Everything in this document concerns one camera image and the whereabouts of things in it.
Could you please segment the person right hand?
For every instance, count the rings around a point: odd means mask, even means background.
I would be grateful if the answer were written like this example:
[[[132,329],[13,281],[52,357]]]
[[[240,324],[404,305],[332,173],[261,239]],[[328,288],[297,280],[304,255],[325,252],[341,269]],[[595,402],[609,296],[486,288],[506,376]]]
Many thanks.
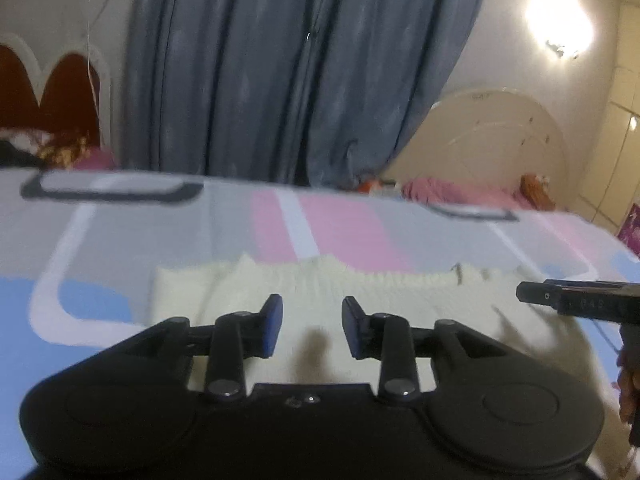
[[[617,357],[617,365],[620,368],[620,374],[617,377],[618,404],[620,404],[620,420],[625,424],[631,424],[634,421],[634,412],[636,411],[636,375],[628,365],[626,349],[620,350]]]

